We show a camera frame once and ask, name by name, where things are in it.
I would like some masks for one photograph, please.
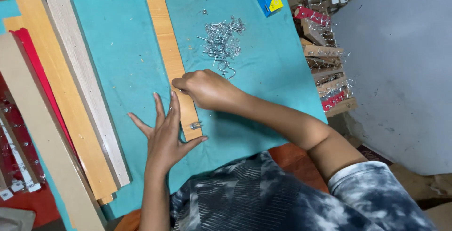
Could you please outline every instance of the hand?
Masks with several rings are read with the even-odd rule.
[[[147,162],[146,169],[155,175],[165,176],[169,170],[179,162],[191,149],[206,141],[206,136],[197,137],[184,144],[179,141],[180,107],[179,99],[174,91],[171,91],[171,102],[168,115],[165,118],[160,96],[154,93],[155,128],[144,124],[136,115],[128,113],[133,123],[147,137]]]
[[[244,92],[211,70],[187,72],[172,81],[175,88],[190,95],[196,106],[204,109],[230,112]]]

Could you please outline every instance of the person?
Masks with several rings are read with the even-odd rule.
[[[166,117],[154,93],[155,128],[128,113],[148,139],[141,231],[435,230],[386,164],[368,161],[320,120],[246,94],[211,70],[188,72],[172,85],[200,108],[257,121],[306,150],[331,194],[285,173],[264,151],[191,177],[170,195],[167,173],[207,137],[180,142],[176,93]]]

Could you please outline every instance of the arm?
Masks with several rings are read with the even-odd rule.
[[[306,150],[325,182],[342,168],[367,159],[320,120],[239,90],[211,70],[188,72],[173,86],[201,108],[228,112],[265,124]]]
[[[144,124],[133,113],[128,113],[148,139],[140,231],[170,230],[170,193],[166,186],[166,174],[191,149],[207,140],[207,137],[200,136],[186,144],[179,141],[180,107],[174,91],[171,91],[166,118],[159,95],[154,93],[154,99],[157,112],[155,128]]]

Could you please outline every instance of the teal cloth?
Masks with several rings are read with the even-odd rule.
[[[132,176],[132,183],[120,188],[117,198],[103,206],[106,217],[112,219],[140,208],[143,195],[146,138],[127,112],[154,126],[152,93],[161,95],[167,110],[170,84],[146,0],[73,1]],[[206,23],[230,21],[234,15],[242,19],[246,30],[239,37],[242,53],[231,61],[231,67],[237,70],[231,83],[247,93],[326,122],[287,0],[282,2],[282,10],[266,18],[257,0],[166,0],[185,71],[219,72],[212,68],[213,59],[202,55],[204,41],[196,37],[206,36]],[[0,2],[0,18],[17,15],[20,12],[14,0]],[[171,192],[192,175],[286,142],[273,130],[244,118],[201,108],[197,112],[202,132],[209,140],[171,169]],[[52,184],[50,174],[46,174]],[[60,212],[65,212],[55,187],[52,192]]]

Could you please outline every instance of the left hand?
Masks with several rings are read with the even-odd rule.
[[[179,141],[180,106],[179,99],[174,91],[171,91],[171,102],[168,114],[165,118],[162,101],[157,93],[154,93],[155,128],[144,124],[135,114],[128,113],[133,123],[147,137],[147,162],[146,170],[154,175],[165,176],[169,170],[179,162],[191,149],[206,141],[206,136],[197,137],[187,143]]]

